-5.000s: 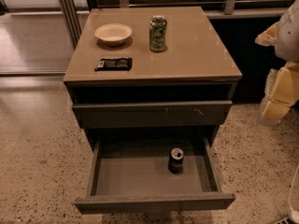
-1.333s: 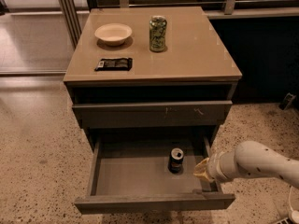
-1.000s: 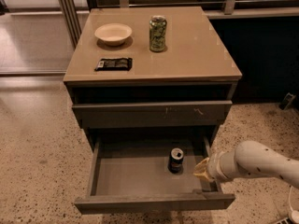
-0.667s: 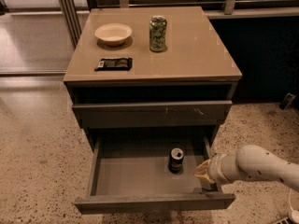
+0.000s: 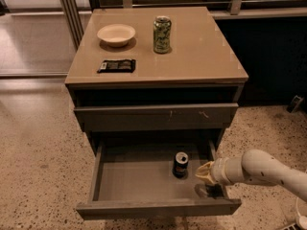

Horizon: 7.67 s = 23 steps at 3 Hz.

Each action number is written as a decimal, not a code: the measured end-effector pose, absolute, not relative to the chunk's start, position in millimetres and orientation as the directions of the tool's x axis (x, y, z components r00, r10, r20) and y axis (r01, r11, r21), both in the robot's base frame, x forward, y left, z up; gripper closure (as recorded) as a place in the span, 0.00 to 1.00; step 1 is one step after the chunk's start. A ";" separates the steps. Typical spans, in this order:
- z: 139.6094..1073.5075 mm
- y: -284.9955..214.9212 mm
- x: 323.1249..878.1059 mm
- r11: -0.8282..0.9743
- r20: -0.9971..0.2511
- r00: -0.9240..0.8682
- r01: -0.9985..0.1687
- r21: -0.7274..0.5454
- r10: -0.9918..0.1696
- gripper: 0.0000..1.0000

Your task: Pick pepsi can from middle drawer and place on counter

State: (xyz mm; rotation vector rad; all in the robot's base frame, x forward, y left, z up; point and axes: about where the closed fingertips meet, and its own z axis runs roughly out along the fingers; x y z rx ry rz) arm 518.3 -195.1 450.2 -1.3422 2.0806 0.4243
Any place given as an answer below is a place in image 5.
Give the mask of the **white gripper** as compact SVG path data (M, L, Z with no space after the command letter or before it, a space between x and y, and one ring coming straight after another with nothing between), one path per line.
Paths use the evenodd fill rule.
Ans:
M226 158L218 158L217 160L209 161L197 168L195 176L202 180L205 184L226 185L228 178L225 173Z

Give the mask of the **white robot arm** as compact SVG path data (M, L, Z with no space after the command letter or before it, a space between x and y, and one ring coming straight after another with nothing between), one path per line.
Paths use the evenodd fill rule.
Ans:
M249 149L240 157L209 161L197 168L196 177L207 185L279 185L307 201L307 173L292 169L259 149Z

